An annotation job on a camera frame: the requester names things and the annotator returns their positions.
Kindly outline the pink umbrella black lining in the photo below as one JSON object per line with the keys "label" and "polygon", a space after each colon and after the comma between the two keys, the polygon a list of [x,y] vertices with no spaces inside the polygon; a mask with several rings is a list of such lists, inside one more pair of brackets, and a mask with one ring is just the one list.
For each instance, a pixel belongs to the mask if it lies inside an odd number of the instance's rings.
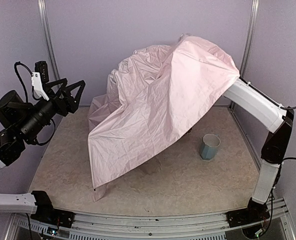
{"label": "pink umbrella black lining", "polygon": [[88,113],[93,200],[105,195],[109,182],[179,140],[238,78],[230,55],[188,34],[122,60]]}

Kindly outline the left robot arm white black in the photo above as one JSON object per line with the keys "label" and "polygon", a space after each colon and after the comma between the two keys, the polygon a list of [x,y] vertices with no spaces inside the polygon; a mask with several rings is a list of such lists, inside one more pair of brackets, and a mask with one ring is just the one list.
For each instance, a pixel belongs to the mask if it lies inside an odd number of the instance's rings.
{"label": "left robot arm white black", "polygon": [[[45,126],[55,124],[55,115],[65,117],[76,112],[85,85],[84,80],[68,85],[65,78],[42,81],[35,72],[32,87],[39,97],[36,104],[23,102],[15,90],[5,94],[0,100],[0,123],[4,127],[0,131],[0,170],[15,162],[26,145],[46,145],[37,140],[38,134]],[[0,193],[0,213],[26,213],[37,217],[51,211],[53,206],[45,191]]]}

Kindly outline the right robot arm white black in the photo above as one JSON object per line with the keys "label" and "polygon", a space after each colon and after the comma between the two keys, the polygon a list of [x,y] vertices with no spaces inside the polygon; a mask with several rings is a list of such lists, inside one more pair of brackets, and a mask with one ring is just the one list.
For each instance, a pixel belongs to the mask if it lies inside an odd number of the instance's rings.
{"label": "right robot arm white black", "polygon": [[261,149],[259,177],[248,203],[249,209],[265,209],[290,140],[294,111],[286,109],[240,78],[223,95],[254,116],[268,130]]}

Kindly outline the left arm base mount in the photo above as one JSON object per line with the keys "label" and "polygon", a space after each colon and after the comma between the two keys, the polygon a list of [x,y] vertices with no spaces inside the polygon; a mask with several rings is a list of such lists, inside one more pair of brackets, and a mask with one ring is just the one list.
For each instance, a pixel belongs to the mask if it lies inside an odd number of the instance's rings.
{"label": "left arm base mount", "polygon": [[58,227],[71,228],[75,213],[61,209],[38,209],[31,218],[42,223],[56,225]]}

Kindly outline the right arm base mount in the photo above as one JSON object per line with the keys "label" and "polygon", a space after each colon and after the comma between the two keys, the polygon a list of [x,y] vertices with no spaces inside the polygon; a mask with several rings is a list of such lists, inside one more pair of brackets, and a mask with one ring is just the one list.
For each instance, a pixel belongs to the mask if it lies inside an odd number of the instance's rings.
{"label": "right arm base mount", "polygon": [[268,210],[243,208],[227,212],[226,217],[229,227],[234,228],[263,221],[264,219],[270,218],[270,214]]}

